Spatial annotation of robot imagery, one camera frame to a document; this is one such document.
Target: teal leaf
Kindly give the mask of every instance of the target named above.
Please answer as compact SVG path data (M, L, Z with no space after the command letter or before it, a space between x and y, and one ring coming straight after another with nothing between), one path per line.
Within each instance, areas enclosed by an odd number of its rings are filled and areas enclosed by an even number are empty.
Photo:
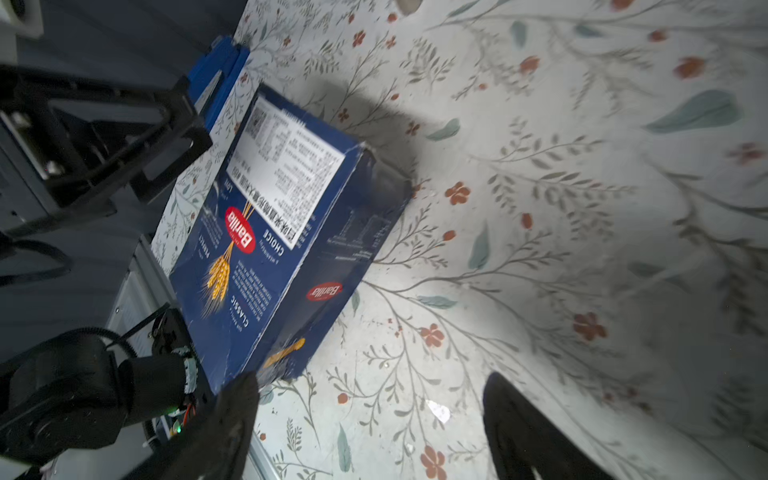
M656 265L651 265L650 263L645 262L631 262L629 265L627 265L627 268L629 271L634 273L635 275L639 276L640 278L651 278L652 276L656 276L657 274L664 271L664 268ZM691 293L690 287L687 283L685 283L685 280L679 275L673 275L668 276L666 278L660 279L663 282L667 282L670 285L675 285L680 290L683 290L685 293Z
M360 294L357 293L357 290L355 290L355 293L352 294L352 314L357 314L357 307L360 306Z
M479 2L480 0L475 0L474 2L465 3L464 5L458 7L456 10L448 14L448 17L455 17L456 15L461 15L462 13L466 12L470 8L475 6L475 3Z
M272 399L275 397L274 392L272 389L267 390L266 392L262 393L259 397L259 405L266 405L269 402L272 402Z
M736 97L729 91L707 90L644 128L652 134L671 134L697 128L724 127L742 117Z
M458 118L452 118L443 128L433 134L427 135L427 139L431 141L445 140L446 138L456 135L461 127L462 126L458 123Z
M447 310L456 304L455 301L447 299L444 296L417 296L416 299L426 306Z
M574 27L574 33L582 38L598 38L605 36L602 31L588 27L584 24L576 25Z
M349 450L349 443L346 441L344 428L339 425L339 468L342 472L348 472L352 467L352 453Z
M482 232L475 238L475 244L472 245L472 255L469 257L469 268L480 270L488 263L488 257L491 255L491 245L488 243L488 224L486 223Z
M515 45L519 48L523 48L525 46L525 41L528 39L528 26L519 20L515 20L509 28L509 31L512 33Z

